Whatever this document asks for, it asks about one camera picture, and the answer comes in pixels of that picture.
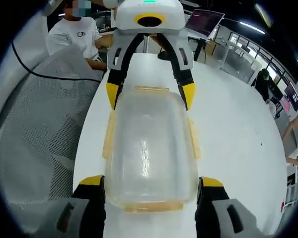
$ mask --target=laptop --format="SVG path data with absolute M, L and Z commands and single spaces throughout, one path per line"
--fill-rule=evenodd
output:
M 207 40 L 224 15 L 224 13 L 216 11 L 194 10 L 185 25 L 188 36 Z

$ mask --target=white desk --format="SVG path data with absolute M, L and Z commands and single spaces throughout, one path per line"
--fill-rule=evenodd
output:
M 201 36 L 199 36 L 197 34 L 194 34 L 193 32 L 190 32 L 190 31 L 187 31 L 187 32 L 188 32 L 188 37 L 190 37 L 190 38 L 193 38 L 193 39 L 196 39 L 196 40 L 204 39 L 206 41 L 209 41 L 209 39 L 203 38 L 203 37 L 201 37 Z
M 257 218 L 257 226 L 272 234 L 286 197 L 287 167 L 283 144 L 269 109 L 256 90 L 240 80 L 194 62 L 196 95 L 190 118 L 202 150 L 199 176 L 221 181 L 230 198 L 237 198 Z M 73 190 L 86 177 L 104 174 L 103 142 L 110 104 L 108 73 L 90 105 L 81 132 Z M 169 87 L 178 92 L 171 64 L 152 54 L 134 54 L 124 90 L 136 85 Z M 196 201 L 176 213 L 130 215 L 106 202 L 104 237 L 195 238 Z
M 106 31 L 106 32 L 100 33 L 101 36 L 109 36 L 109 35 L 113 35 L 113 34 L 114 34 L 113 31 Z

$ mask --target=person in black clothing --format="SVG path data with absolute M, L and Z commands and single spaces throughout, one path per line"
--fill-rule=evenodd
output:
M 259 71 L 256 79 L 252 83 L 252 87 L 255 86 L 256 90 L 262 95 L 266 103 L 269 103 L 268 80 L 268 70 L 262 69 L 261 71 Z

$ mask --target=robotic arm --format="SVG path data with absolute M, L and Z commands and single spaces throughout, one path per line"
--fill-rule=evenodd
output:
M 187 32 L 184 30 L 182 4 L 178 0 L 104 0 L 104 5 L 118 6 L 115 41 L 107 60 L 107 66 L 111 71 L 106 87 L 112 109 L 115 109 L 118 96 L 123 89 L 133 53 L 144 40 L 144 36 L 153 33 L 157 34 L 157 40 L 170 57 L 180 95 L 186 109 L 190 109 L 195 92 L 191 74 L 193 53 L 188 45 Z
M 31 237 L 103 237 L 104 180 L 95 176 L 81 181 L 71 198 L 51 206 Z M 236 199 L 229 199 L 223 185 L 212 178 L 199 178 L 195 221 L 198 238 L 272 238 L 263 235 L 255 216 Z

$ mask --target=gray mesh fabric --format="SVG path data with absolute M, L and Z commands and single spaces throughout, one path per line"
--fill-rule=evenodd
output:
M 101 80 L 79 50 L 69 46 L 34 72 Z M 81 129 L 98 82 L 63 81 L 27 75 L 0 117 L 0 189 L 27 232 L 37 229 L 48 207 L 72 194 Z

